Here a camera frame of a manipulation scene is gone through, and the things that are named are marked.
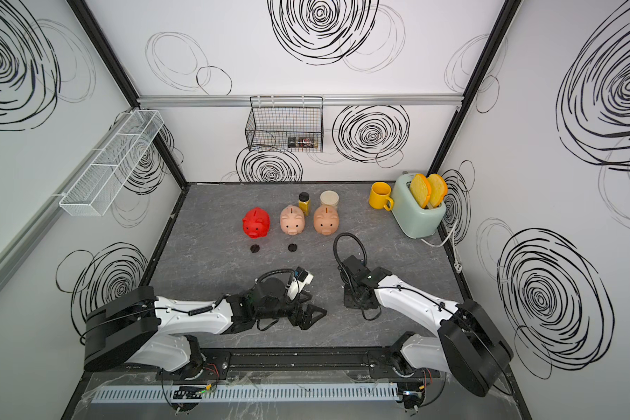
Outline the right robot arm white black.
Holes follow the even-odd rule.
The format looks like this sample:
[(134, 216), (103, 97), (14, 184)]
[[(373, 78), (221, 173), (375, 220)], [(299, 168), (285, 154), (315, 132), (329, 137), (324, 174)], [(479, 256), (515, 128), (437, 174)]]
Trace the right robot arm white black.
[(513, 360), (509, 343), (474, 300), (441, 299), (387, 269), (369, 269), (354, 256), (337, 264), (359, 306), (367, 297), (370, 306), (402, 313), (432, 333), (423, 337), (409, 332), (395, 343), (401, 369), (435, 369), (453, 376), (476, 397), (485, 397)]

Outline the dark pink piggy bank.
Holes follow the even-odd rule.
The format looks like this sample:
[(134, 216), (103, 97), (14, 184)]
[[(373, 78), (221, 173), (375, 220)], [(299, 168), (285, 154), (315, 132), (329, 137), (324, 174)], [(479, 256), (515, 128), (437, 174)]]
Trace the dark pink piggy bank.
[(313, 227), (322, 236), (334, 234), (340, 226), (338, 211), (333, 206), (320, 206), (313, 215)]

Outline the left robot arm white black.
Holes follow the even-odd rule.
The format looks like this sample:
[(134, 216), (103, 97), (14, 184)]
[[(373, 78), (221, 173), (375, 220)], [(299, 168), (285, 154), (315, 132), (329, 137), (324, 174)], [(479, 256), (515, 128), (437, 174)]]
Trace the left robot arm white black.
[(311, 303), (306, 285), (313, 280), (302, 268), (259, 276), (246, 292), (226, 294), (215, 301), (184, 301), (156, 295), (140, 286), (91, 311), (86, 320), (84, 369), (103, 372), (124, 364), (152, 366), (166, 372), (202, 369), (204, 356), (196, 334), (239, 334), (266, 320), (274, 326), (286, 319), (302, 331), (327, 315)]

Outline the light pink piggy bank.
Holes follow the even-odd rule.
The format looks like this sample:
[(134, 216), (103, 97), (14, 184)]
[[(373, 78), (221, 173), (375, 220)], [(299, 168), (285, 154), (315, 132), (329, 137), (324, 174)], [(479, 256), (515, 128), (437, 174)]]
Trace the light pink piggy bank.
[(301, 208), (290, 205), (280, 213), (279, 223), (281, 230), (288, 236), (300, 235), (306, 228), (306, 216)]

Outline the red piggy bank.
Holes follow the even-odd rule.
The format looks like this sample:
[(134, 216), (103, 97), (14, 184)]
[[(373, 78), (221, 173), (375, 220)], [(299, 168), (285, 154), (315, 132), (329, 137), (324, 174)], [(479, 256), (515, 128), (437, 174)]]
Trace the red piggy bank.
[(243, 233), (249, 238), (266, 237), (270, 228), (270, 216), (262, 208), (253, 208), (243, 217)]

